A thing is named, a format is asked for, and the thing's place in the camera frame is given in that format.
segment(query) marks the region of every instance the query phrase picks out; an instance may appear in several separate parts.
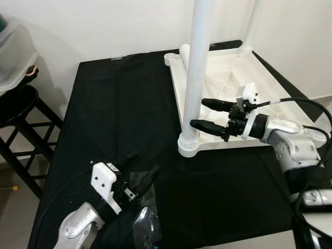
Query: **white plastic pipe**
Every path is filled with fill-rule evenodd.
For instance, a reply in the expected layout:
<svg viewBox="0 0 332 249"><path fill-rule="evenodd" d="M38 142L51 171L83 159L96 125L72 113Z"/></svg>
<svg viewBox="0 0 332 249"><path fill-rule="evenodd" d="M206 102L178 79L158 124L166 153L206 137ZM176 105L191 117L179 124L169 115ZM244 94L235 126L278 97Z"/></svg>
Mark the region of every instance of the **white plastic pipe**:
<svg viewBox="0 0 332 249"><path fill-rule="evenodd" d="M181 57L182 57L183 64L185 66L186 73L188 74L190 45L189 44L183 44L180 47L179 51L180 51L180 54L181 54Z"/></svg>
<svg viewBox="0 0 332 249"><path fill-rule="evenodd" d="M182 133L178 139L181 155L192 157L199 146L198 131L190 126L201 109L202 85L208 60L214 0L195 0Z"/></svg>
<svg viewBox="0 0 332 249"><path fill-rule="evenodd" d="M264 0L255 0L254 8L251 13L250 21L248 24L247 32L245 33L241 51L253 50L253 40L256 32L257 24Z"/></svg>

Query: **plastic container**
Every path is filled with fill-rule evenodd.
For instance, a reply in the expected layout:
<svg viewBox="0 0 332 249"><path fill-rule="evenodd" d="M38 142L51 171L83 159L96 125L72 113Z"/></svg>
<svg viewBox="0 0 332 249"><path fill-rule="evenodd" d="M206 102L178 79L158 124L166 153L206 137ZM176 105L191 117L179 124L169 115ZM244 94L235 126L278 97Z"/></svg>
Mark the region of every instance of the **plastic container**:
<svg viewBox="0 0 332 249"><path fill-rule="evenodd" d="M0 32L0 95L16 87L38 54L29 32L17 19Z"/></svg>

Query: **black cable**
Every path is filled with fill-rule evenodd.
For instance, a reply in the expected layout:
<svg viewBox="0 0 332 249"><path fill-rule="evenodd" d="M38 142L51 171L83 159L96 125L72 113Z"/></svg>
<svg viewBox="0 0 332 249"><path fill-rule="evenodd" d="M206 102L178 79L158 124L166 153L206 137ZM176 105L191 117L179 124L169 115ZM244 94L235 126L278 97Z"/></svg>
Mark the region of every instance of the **black cable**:
<svg viewBox="0 0 332 249"><path fill-rule="evenodd" d="M331 125L331 128L332 128L332 115L331 113L320 103L317 103L316 101L313 101L313 100L309 100L309 99L305 99L305 98L284 98L284 99L280 99L280 102L287 102L287 101L299 101L299 102L307 102L307 103L310 103L316 107L318 107L319 109L321 109L325 115L327 116L329 122L330 122L330 125ZM271 103L270 101L267 101L267 102L263 102L263 103L260 103L260 104L257 104L257 108L258 107L262 107L262 106L267 106L267 105L270 105L270 104L277 104L279 102L275 102L275 103ZM320 129L320 128L317 128L317 127L311 127L311 126L304 126L308 129L312 129L312 130L317 130L317 131L320 131L322 132L325 136L326 136L326 144L327 144L327 150L326 150L326 153L324 156L322 156L321 160L318 162L318 164L316 165L317 167L319 167L320 165L322 165L328 158L329 158L329 155L332 153L332 130L330 131L330 136L328 135L327 132L325 132L324 130ZM296 215L300 218L300 220L302 222L305 222L306 225L314 232L316 232L317 234L319 234L320 236L328 239L329 241L331 240L332 241L332 237L326 233L324 233L323 231L320 231L319 229L315 228L314 226L312 226L311 224L309 224L305 218L303 217L302 214L300 214L299 212L299 207L300 207L300 204L301 204L301 201L303 199L303 196L305 194L305 192L307 191L308 189L308 186L309 186L309 181L307 181L305 183L305 186L303 188L303 190L300 192L300 194L298 195L298 197L296 198L295 200L295 204L294 204L294 211L296 213Z"/></svg>
<svg viewBox="0 0 332 249"><path fill-rule="evenodd" d="M38 220L38 223L36 225L36 228L35 228L35 231L36 231L36 237L34 239L34 243L32 243L32 248L36 248L38 249L38 242L39 242L39 231L40 231L40 228L42 226L42 223L43 223L43 220L46 216L46 214L48 213L48 211L50 210L52 204L55 202L55 200L59 197L59 195L70 185L72 184L73 182L77 181L80 177L82 177L84 174L86 173L89 173L92 171L92 168L90 168L89 170L85 170L85 171L82 171L80 172L79 174L75 175L69 182L67 182L66 185L64 185L60 190L59 192L57 192L56 195L53 196L53 198L51 199L50 202L47 203L47 207L44 209L44 212L43 214L41 215L40 219Z"/></svg>
<svg viewBox="0 0 332 249"><path fill-rule="evenodd" d="M258 149L256 150L256 154L259 156L259 158L261 159L261 161L265 164L265 169L268 171L269 175L272 177L274 183L278 187L280 193L283 195L283 197L284 197L285 201L287 202L287 204L289 204L289 206L292 206L292 203L289 200L289 193L285 192L285 190L281 186L280 182L277 180L276 176L272 172L272 170L267 166L269 164L269 162L267 162L265 160L265 158L261 155L261 153L259 153Z"/></svg>

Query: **black stool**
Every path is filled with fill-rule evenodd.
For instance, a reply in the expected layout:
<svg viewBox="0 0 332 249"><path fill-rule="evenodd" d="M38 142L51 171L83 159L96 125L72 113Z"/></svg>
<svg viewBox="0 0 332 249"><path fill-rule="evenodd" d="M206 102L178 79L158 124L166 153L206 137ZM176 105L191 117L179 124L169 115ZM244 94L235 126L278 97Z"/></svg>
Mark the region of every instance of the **black stool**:
<svg viewBox="0 0 332 249"><path fill-rule="evenodd" d="M25 118L34 107L37 107L51 122L29 124ZM42 154L51 162L53 150L50 146L55 145L55 143L48 143L48 139L54 126L61 129L62 123L63 121L39 98L37 90L32 86L19 86L0 97L0 128L6 126L15 127L6 142L0 138L0 154L38 198L42 197L43 191L35 182L35 179L46 178L46 175L31 176L28 170L34 157L38 154ZM48 126L49 128L44 138L41 138L33 127L43 126ZM10 150L9 146L18 132L35 147L33 151L13 153ZM17 159L19 156L30 156L25 167Z"/></svg>

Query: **black tablecloth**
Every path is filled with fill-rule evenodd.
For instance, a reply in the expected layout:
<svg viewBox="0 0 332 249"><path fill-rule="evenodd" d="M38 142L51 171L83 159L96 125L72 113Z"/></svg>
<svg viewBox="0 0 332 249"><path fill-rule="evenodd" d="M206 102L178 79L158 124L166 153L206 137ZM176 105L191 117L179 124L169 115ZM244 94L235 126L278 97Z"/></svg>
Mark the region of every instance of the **black tablecloth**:
<svg viewBox="0 0 332 249"><path fill-rule="evenodd" d="M91 160L117 164L133 152L141 160L130 171L162 167L155 191L164 248L197 248L291 229L292 211L275 181L287 189L271 147L179 155L181 129L170 69L164 65L167 52L177 51L80 63L30 249L53 248L62 219L98 198L89 186L89 172L65 186L91 168ZM292 96L303 96L266 67ZM320 114L302 107L312 119ZM132 221L130 210L121 214L99 232L92 248L133 248Z"/></svg>

